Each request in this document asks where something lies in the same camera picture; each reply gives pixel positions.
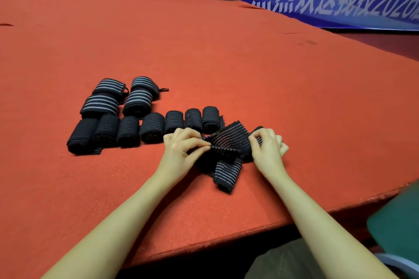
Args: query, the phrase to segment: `red surface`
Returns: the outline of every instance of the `red surface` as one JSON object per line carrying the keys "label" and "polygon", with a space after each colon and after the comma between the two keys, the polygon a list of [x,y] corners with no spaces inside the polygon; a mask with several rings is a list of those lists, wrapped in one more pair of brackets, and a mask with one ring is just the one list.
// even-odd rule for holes
{"label": "red surface", "polygon": [[[164,146],[76,157],[66,141],[104,77],[170,88],[154,111],[214,105],[271,127],[286,167],[328,211],[419,177],[419,63],[241,2],[1,0],[0,261],[38,278],[149,178]],[[244,165],[231,195],[194,173],[170,193],[127,265],[290,223]]]}

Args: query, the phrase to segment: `person's left hand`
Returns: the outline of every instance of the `person's left hand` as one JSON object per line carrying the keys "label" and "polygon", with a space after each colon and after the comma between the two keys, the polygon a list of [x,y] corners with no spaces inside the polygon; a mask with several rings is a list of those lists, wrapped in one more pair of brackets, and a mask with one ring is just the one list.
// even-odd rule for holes
{"label": "person's left hand", "polygon": [[[178,183],[196,160],[210,149],[210,143],[202,140],[201,134],[191,128],[178,128],[173,134],[165,134],[163,137],[165,151],[155,175],[169,183],[173,187]],[[197,147],[191,154],[190,149]]]}

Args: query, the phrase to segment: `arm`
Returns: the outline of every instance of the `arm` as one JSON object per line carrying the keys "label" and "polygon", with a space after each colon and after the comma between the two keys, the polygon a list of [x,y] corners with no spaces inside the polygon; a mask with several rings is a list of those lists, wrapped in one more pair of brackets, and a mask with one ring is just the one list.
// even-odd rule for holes
{"label": "arm", "polygon": [[[164,136],[165,152],[154,175],[70,250],[43,279],[115,278],[154,208],[191,169],[209,143],[192,129]],[[189,149],[198,147],[190,155]]]}
{"label": "arm", "polygon": [[[262,138],[262,147],[256,140]],[[278,192],[328,279],[397,278],[288,176],[281,156],[288,150],[272,129],[249,137],[259,171]]]}

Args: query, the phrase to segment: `gray pants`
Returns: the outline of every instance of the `gray pants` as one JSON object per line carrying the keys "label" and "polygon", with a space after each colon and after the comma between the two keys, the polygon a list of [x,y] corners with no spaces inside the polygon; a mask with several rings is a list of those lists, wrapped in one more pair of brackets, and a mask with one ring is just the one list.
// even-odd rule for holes
{"label": "gray pants", "polygon": [[326,279],[300,238],[258,256],[245,279]]}

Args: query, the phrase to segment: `teal plastic object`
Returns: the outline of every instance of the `teal plastic object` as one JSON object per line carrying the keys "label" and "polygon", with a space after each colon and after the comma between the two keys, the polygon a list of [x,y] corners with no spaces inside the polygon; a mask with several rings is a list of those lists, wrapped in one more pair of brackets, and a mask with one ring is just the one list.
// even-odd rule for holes
{"label": "teal plastic object", "polygon": [[387,254],[419,265],[419,180],[371,215],[367,228]]}

